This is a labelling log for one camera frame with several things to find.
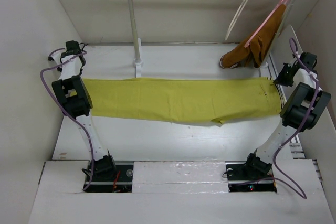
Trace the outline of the yellow trousers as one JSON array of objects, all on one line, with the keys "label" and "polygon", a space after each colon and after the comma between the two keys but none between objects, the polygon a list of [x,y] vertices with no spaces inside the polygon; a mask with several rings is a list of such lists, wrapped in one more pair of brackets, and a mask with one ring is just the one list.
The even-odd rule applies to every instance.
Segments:
[{"label": "yellow trousers", "polygon": [[279,91],[268,78],[240,80],[83,80],[94,116],[224,124],[277,115]]}]

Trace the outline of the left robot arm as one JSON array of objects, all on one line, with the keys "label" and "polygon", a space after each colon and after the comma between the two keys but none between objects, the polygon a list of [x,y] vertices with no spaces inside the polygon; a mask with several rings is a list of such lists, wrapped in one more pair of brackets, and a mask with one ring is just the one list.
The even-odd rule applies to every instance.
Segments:
[{"label": "left robot arm", "polygon": [[84,50],[77,41],[66,42],[65,51],[50,55],[49,60],[59,63],[60,77],[51,86],[66,116],[75,121],[88,148],[91,162],[83,172],[93,179],[113,180],[118,171],[113,157],[101,142],[91,115],[93,103],[81,78],[86,61]]}]

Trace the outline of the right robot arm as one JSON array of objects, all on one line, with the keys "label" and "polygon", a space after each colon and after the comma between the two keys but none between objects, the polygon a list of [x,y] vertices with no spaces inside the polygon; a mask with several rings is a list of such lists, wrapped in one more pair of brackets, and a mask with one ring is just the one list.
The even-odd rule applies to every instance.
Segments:
[{"label": "right robot arm", "polygon": [[270,138],[253,153],[249,154],[241,171],[247,179],[267,177],[275,156],[289,136],[312,129],[329,101],[331,94],[319,86],[317,72],[314,70],[317,56],[309,52],[293,54],[295,60],[285,63],[274,84],[295,87],[283,106],[281,122]]}]

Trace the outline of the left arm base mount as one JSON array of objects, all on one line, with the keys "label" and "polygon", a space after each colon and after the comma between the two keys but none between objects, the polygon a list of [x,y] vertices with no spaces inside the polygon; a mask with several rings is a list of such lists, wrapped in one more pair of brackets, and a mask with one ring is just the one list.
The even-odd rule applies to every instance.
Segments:
[{"label": "left arm base mount", "polygon": [[116,171],[113,175],[107,173],[94,173],[92,181],[91,163],[86,169],[82,169],[85,174],[83,185],[86,193],[131,193],[133,182],[134,162],[116,162]]}]

